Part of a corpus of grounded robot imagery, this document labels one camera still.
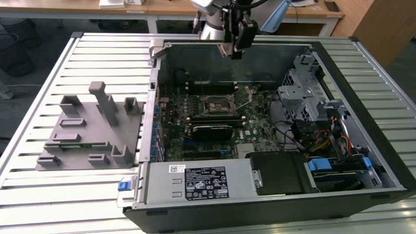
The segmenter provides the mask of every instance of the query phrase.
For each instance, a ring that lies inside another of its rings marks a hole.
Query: blue latch
[[[307,166],[309,166],[310,171],[330,170],[331,169],[329,160],[325,158],[313,158],[307,162]]]
[[[118,182],[118,192],[130,190],[130,181],[119,181]]]
[[[369,158],[367,158],[367,157],[363,157],[363,158],[362,158],[362,161],[363,161],[365,167],[366,167],[366,168],[370,168],[371,164],[370,164]]]

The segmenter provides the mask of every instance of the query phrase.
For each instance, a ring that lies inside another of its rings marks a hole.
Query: wastebasket
[[[22,76],[34,70],[15,34],[0,34],[0,69],[11,77]]]
[[[35,24],[30,19],[0,18],[0,24],[7,33],[18,36],[19,44],[25,49],[41,44],[35,32]]]

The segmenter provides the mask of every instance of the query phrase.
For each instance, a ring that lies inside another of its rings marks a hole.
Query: slotted metal surface
[[[37,155],[61,112],[65,94],[94,101],[87,84],[101,80],[114,101],[145,101],[151,38],[197,39],[183,35],[93,34],[70,39],[45,85],[0,158],[0,233],[142,233],[115,205],[117,181],[135,167],[115,170],[37,172]],[[347,39],[257,37],[259,40],[321,41],[385,136],[416,175],[416,112],[363,48]],[[334,97],[337,93],[327,82]],[[122,197],[125,202],[131,194]],[[349,218],[229,228],[195,233],[416,233],[416,200],[367,209]]]

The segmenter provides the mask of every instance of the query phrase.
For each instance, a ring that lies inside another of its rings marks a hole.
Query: power supply label
[[[183,181],[187,201],[229,197],[225,167],[186,168]]]

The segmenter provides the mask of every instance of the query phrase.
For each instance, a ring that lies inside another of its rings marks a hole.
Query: robot end effector
[[[206,23],[201,39],[219,39],[219,53],[230,59],[241,59],[243,49],[249,48],[258,29],[274,32],[283,18],[291,0],[191,0],[198,9],[193,27],[198,23],[201,11]]]

